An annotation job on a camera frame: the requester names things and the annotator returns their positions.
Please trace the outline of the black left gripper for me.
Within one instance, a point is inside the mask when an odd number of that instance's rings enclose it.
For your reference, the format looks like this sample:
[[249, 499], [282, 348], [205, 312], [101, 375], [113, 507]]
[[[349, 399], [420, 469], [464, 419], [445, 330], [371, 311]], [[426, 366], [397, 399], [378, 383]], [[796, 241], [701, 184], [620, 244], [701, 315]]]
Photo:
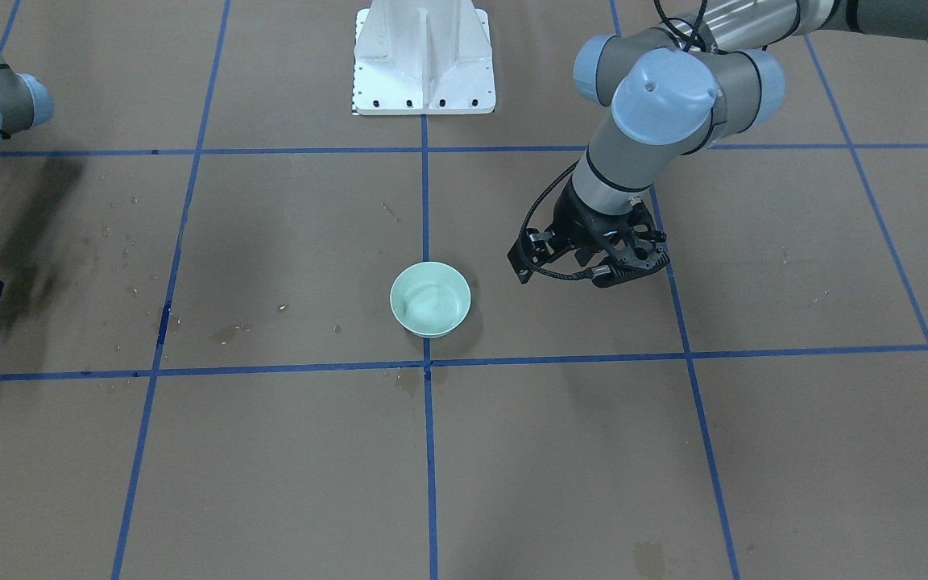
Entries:
[[571, 177], [568, 177], [553, 205], [551, 229], [539, 231], [527, 228], [525, 231], [526, 242], [535, 253], [530, 255], [522, 246], [512, 246], [507, 253], [508, 262], [521, 284], [527, 284], [534, 275], [553, 280], [574, 280], [573, 275], [560, 274], [546, 268], [546, 265], [560, 259], [565, 254], [561, 251], [567, 247], [593, 255], [603, 250], [583, 221], [588, 213], [588, 208], [575, 193]]

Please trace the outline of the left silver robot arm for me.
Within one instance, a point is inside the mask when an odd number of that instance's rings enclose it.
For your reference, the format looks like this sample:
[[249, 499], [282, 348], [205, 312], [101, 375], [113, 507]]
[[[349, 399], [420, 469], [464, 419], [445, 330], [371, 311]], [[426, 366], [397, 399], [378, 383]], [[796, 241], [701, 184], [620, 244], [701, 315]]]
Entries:
[[615, 285], [668, 267], [666, 234], [644, 194], [664, 169], [769, 120], [787, 92], [771, 45], [814, 31], [928, 43], [928, 1], [703, 1], [623, 37], [586, 41], [572, 68], [579, 94], [605, 109], [582, 157], [548, 187], [549, 227], [524, 219], [508, 251], [532, 276]]

